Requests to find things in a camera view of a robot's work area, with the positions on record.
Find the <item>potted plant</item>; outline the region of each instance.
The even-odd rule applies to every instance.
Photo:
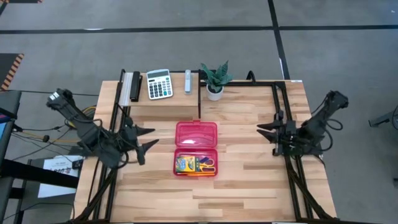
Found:
[[[228,61],[224,65],[220,65],[216,73],[210,71],[207,66],[202,63],[201,67],[207,74],[207,97],[209,100],[217,101],[221,99],[224,92],[224,86],[232,80],[232,75],[228,74]]]

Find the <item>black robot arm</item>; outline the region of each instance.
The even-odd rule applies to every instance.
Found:
[[[76,107],[72,92],[69,90],[57,89],[49,96],[47,106],[57,110],[73,123],[77,135],[81,139],[78,145],[90,154],[97,156],[109,168],[120,167],[121,156],[124,154],[127,157],[127,152],[130,150],[137,152],[138,163],[144,165],[145,153],[159,141],[156,139],[139,145],[137,137],[151,133],[155,129],[140,128],[134,125],[128,116],[125,117],[124,124],[118,133],[105,130],[100,119],[92,121]]]
[[[319,155],[323,153],[319,144],[325,138],[326,125],[330,117],[339,109],[348,106],[348,99],[338,91],[329,92],[323,100],[322,108],[309,120],[303,122],[300,128],[296,128],[295,121],[283,122],[283,111],[275,114],[275,120],[269,124],[258,124],[257,132],[266,137],[271,143],[277,143],[283,147],[276,147],[274,156],[288,154],[301,156],[303,154]]]

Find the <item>black floor stripe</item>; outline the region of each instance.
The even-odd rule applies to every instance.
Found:
[[[269,11],[271,13],[272,27],[274,28],[274,35],[275,35],[276,46],[278,49],[280,65],[282,67],[281,68],[282,75],[283,75],[284,79],[290,80],[290,74],[289,74],[289,69],[287,68],[287,61],[286,61],[286,56],[285,56],[284,45],[282,43],[282,37],[280,36],[279,25],[278,25],[278,20],[276,17],[275,6],[274,6],[273,0],[268,0],[268,6],[269,6]]]
[[[109,34],[135,32],[193,32],[193,31],[259,31],[271,26],[216,26],[216,27],[154,27],[115,29],[56,29],[56,30],[0,30],[0,34]]]
[[[9,0],[9,4],[11,3],[41,3],[42,0]]]
[[[5,10],[6,6],[7,6],[7,3],[1,4],[1,6],[0,6],[0,16],[1,16],[2,12]]]
[[[398,25],[358,25],[358,26],[280,26],[279,30],[379,30],[398,29]]]

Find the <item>calculator display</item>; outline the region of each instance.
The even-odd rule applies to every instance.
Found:
[[[164,72],[157,72],[157,73],[151,73],[151,74],[147,74],[148,78],[156,78],[156,77],[162,77],[165,75],[169,75],[169,73],[167,71]]]

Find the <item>succulent plant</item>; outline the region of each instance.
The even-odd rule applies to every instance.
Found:
[[[207,74],[207,79],[205,81],[209,85],[209,91],[212,93],[219,93],[222,87],[233,78],[231,74],[227,73],[228,61],[226,61],[224,65],[220,65],[216,73],[210,71],[204,63],[201,64],[201,67]]]

